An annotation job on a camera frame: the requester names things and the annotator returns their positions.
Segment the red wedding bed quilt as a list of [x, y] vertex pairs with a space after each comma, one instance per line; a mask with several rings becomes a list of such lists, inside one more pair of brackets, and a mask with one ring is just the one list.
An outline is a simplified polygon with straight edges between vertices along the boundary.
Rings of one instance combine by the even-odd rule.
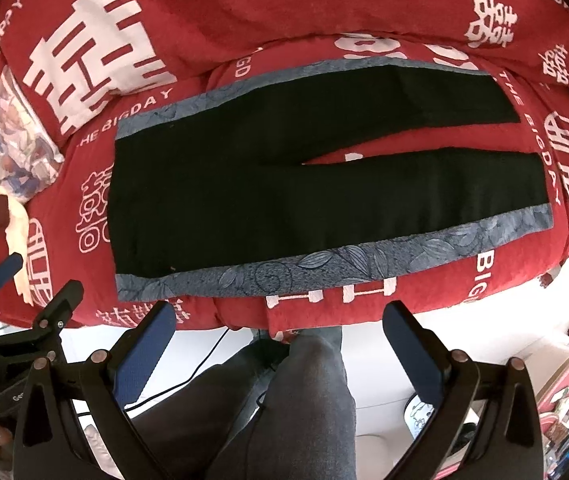
[[276, 44], [113, 102], [57, 180], [0, 188], [0, 320], [278, 332], [470, 302], [569, 258], [569, 89], [449, 47]]

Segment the red folded wedding blanket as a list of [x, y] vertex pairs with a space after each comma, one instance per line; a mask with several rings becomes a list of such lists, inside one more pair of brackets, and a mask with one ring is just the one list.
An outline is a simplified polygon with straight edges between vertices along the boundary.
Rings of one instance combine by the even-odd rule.
[[569, 86], [569, 0], [0, 0], [0, 73], [64, 142], [121, 96], [342, 32], [449, 44], [544, 82], [559, 49]]

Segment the person's dark trouser legs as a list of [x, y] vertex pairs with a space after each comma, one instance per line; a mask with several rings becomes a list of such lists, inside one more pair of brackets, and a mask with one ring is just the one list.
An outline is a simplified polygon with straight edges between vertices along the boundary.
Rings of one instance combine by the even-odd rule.
[[263, 330], [134, 418], [174, 479], [354, 479], [356, 405], [341, 327]]

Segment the cream and maroon cloth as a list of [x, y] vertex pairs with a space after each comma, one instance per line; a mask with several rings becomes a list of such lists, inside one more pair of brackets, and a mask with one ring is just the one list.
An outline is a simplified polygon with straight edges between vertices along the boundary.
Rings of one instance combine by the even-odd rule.
[[13, 277], [14, 286], [22, 300], [34, 306], [26, 270], [28, 232], [30, 219], [25, 207], [0, 185], [0, 238], [6, 242], [9, 254], [16, 252], [22, 257], [22, 268]]

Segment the floral printed pillow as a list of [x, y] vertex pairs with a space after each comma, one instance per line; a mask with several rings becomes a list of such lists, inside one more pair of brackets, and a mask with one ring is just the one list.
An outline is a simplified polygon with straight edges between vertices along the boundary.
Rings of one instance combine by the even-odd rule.
[[53, 185], [64, 156], [19, 88], [11, 70], [0, 75], [0, 186], [20, 203]]

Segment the black pants with grey trim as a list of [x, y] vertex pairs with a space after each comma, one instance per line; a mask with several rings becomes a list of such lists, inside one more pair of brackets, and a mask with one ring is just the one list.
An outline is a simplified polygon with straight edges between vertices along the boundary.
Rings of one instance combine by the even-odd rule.
[[361, 58], [279, 70], [124, 120], [117, 295], [296, 294], [396, 278], [553, 225], [535, 154], [430, 148], [514, 126], [485, 72]]

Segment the red round box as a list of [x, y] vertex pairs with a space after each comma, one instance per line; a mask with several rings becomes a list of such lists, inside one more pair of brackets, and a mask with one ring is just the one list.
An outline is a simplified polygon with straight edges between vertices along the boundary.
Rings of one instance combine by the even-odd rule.
[[543, 447], [559, 448], [569, 435], [569, 358], [536, 396]]

